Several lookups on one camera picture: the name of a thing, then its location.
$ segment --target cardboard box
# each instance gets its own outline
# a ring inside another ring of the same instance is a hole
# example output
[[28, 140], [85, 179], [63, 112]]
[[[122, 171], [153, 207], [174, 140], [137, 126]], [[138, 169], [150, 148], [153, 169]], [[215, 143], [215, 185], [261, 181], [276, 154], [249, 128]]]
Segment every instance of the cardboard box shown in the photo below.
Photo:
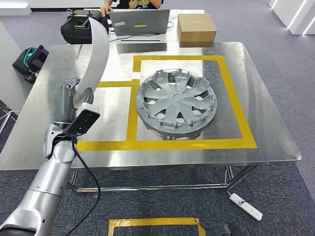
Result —
[[212, 47], [217, 30], [209, 14], [179, 14], [180, 47]]

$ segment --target black shirt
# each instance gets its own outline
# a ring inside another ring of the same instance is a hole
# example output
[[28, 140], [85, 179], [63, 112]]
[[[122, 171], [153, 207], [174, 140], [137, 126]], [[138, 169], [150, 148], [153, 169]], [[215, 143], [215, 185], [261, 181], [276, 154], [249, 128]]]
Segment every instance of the black shirt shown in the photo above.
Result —
[[117, 8], [121, 9], [156, 9], [149, 0], [119, 0]]

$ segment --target silver hubcap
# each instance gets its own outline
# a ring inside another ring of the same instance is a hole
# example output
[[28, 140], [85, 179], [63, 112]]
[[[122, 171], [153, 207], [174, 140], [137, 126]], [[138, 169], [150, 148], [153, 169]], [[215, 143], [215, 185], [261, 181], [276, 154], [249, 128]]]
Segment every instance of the silver hubcap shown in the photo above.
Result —
[[160, 70], [140, 86], [137, 108], [144, 123], [154, 130], [186, 134], [213, 119], [217, 98], [203, 77], [181, 69]]

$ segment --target white flexible sheet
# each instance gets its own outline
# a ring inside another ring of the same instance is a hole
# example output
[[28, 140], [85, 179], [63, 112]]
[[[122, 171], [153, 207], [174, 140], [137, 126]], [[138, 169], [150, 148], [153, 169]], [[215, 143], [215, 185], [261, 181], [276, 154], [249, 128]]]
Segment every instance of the white flexible sheet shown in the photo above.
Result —
[[76, 86], [74, 104], [81, 105], [85, 89], [91, 87], [93, 92], [102, 78], [110, 54], [110, 42], [105, 27], [100, 23], [89, 18], [91, 29], [91, 51], [90, 61], [79, 84]]

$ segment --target person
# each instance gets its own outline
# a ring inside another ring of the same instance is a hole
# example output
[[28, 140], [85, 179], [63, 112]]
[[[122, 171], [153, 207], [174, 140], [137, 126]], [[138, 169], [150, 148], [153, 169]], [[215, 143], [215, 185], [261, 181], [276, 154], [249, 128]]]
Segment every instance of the person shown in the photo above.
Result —
[[[113, 11], [111, 4], [113, 1], [117, 0], [104, 0], [104, 4], [100, 7], [100, 12], [103, 16], [108, 14], [110, 11]], [[120, 0], [117, 8], [121, 9], [158, 9], [161, 7], [162, 0]]]

